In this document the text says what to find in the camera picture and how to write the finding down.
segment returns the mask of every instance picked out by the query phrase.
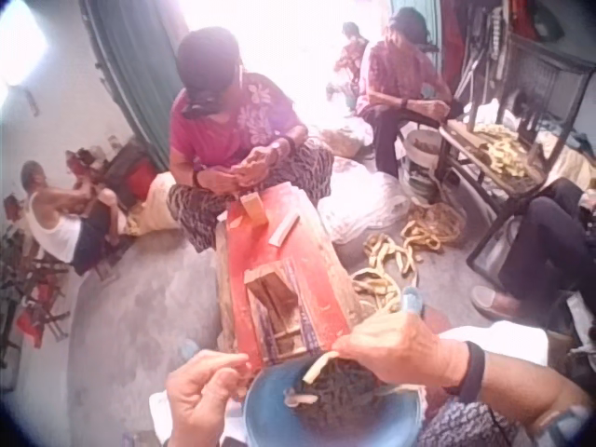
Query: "white wall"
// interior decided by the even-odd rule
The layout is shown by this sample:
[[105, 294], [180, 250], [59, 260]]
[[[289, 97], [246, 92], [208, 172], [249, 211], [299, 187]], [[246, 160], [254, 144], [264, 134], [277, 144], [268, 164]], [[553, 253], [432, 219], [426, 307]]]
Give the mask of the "white wall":
[[64, 151], [97, 144], [109, 153], [110, 135], [121, 142], [132, 135], [100, 81], [78, 0], [27, 3], [48, 43], [44, 58], [24, 82], [41, 113], [33, 117], [24, 97], [14, 93], [0, 110], [2, 197], [11, 192], [24, 197], [20, 167], [26, 160], [41, 163], [57, 186], [69, 186], [74, 177]]

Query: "bucket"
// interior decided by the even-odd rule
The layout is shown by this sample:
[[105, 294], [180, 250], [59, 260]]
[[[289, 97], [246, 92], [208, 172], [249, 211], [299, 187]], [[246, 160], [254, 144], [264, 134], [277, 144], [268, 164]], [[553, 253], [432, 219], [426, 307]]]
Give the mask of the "bucket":
[[411, 131], [403, 144], [406, 157], [402, 161], [401, 178], [407, 190], [432, 202], [439, 195], [439, 187], [433, 180], [439, 163], [441, 135], [436, 130]]
[[294, 386], [314, 361], [301, 358], [262, 370], [252, 383], [244, 403], [244, 419], [250, 447], [410, 447], [422, 426], [423, 411], [416, 391], [383, 397], [378, 419], [358, 437], [353, 433], [322, 438], [302, 424], [284, 404], [284, 390]]

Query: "green curtain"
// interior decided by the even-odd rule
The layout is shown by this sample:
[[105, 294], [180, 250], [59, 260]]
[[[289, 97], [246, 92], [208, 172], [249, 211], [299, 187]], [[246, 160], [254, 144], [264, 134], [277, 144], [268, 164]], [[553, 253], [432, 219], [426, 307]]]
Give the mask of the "green curtain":
[[[392, 14], [403, 7], [415, 7], [427, 20], [430, 41], [441, 48], [440, 0], [391, 0]], [[440, 72], [440, 53], [430, 55], [435, 67]]]
[[168, 0], [80, 0], [102, 69], [112, 80], [118, 105], [152, 145], [152, 158], [168, 168], [169, 110], [182, 89], [176, 70], [172, 23], [178, 11]]

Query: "black pants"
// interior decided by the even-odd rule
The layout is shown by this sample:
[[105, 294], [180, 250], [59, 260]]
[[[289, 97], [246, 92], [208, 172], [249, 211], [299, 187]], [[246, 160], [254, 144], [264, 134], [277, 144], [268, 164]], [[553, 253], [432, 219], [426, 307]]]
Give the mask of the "black pants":
[[[461, 104], [454, 102], [447, 118], [457, 117], [462, 112]], [[439, 122], [428, 116], [388, 105], [369, 105], [360, 116], [372, 126], [372, 146], [374, 147], [377, 170], [394, 177], [398, 177], [398, 167], [400, 166], [395, 155], [395, 141], [401, 128], [409, 122], [424, 124], [435, 129], [439, 128]]]
[[97, 201], [87, 218], [81, 220], [81, 232], [74, 248], [71, 265], [77, 275], [82, 276], [102, 259], [105, 237], [110, 232], [110, 208]]
[[530, 202], [499, 273], [506, 290], [516, 298], [538, 300], [552, 293], [550, 261], [566, 280], [576, 283], [596, 315], [596, 253], [579, 221], [577, 204], [582, 194], [574, 183], [559, 179]]

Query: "red shirt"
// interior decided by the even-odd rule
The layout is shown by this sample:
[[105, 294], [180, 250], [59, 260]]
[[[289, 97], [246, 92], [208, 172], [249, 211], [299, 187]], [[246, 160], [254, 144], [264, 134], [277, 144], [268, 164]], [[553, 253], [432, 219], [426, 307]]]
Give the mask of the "red shirt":
[[364, 37], [358, 37], [350, 40], [349, 44], [342, 48], [342, 54], [339, 60], [335, 63], [337, 68], [346, 68], [351, 74], [351, 81], [358, 82], [360, 78], [360, 66], [362, 64], [362, 57], [364, 50], [369, 44], [369, 41]]
[[242, 101], [227, 123], [208, 116], [186, 119], [182, 111], [188, 104], [183, 89], [170, 113], [169, 148], [198, 166], [231, 167], [255, 146], [271, 143], [300, 124], [292, 101], [273, 81], [256, 73], [242, 76]]
[[419, 100], [423, 84], [436, 87], [439, 82], [439, 74], [422, 51], [411, 44], [396, 47], [383, 40], [364, 52], [357, 111], [360, 114], [370, 105], [369, 86], [396, 98]]

